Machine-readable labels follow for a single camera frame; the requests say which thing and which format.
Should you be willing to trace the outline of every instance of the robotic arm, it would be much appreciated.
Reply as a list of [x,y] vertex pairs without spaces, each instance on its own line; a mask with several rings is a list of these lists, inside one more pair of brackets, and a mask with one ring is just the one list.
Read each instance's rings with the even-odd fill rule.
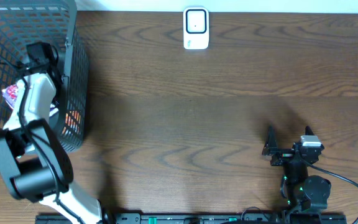
[[[52,48],[37,43],[27,51],[31,63],[21,71],[17,103],[0,131],[2,178],[14,198],[52,207],[72,223],[109,223],[111,217],[103,214],[99,201],[73,181],[70,159],[48,125],[50,104],[60,84]],[[18,160],[34,150],[38,158]]]

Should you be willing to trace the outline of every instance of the wood grain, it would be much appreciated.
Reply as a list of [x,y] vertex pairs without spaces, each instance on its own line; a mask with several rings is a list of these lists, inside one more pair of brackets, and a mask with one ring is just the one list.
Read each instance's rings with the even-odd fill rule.
[[[210,19],[208,49],[188,51],[180,13],[78,13],[91,65],[88,133],[70,154],[81,186],[112,210],[276,209],[269,124],[282,146],[310,125],[326,146],[318,165],[358,182],[358,15]],[[328,211],[351,223],[358,189],[310,174],[332,182]],[[53,210],[15,201],[0,178],[0,223],[40,212]]]

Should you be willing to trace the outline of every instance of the wire basket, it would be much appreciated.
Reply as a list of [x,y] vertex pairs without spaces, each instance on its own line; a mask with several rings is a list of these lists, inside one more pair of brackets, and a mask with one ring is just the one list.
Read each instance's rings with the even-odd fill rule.
[[[49,125],[68,152],[83,142],[89,70],[75,21],[74,0],[0,0],[0,62],[4,58],[13,64],[27,63],[26,45],[35,42],[47,42],[58,49],[63,85],[57,99],[59,112],[50,118]],[[0,130],[11,115],[1,90],[18,78],[12,68],[0,64]]]

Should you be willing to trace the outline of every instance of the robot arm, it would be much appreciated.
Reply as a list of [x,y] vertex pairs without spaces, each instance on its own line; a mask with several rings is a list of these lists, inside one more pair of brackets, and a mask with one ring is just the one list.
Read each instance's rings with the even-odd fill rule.
[[[57,92],[51,69],[38,70],[24,80],[26,84],[23,80],[17,82],[17,103],[0,131],[0,173],[10,194],[16,199],[26,198],[52,207],[72,223],[104,223],[99,201],[73,181],[70,159],[48,125],[50,104]],[[24,108],[19,114],[22,100]],[[21,126],[20,115],[25,127]],[[36,150],[38,158],[21,162],[18,157],[35,149],[24,128],[42,153]]]

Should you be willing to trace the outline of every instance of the green led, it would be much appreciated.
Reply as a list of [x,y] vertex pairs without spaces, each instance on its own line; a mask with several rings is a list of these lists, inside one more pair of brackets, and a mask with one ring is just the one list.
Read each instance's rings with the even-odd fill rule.
[[157,224],[157,218],[155,218],[155,217],[150,217],[150,218],[149,218],[149,224]]

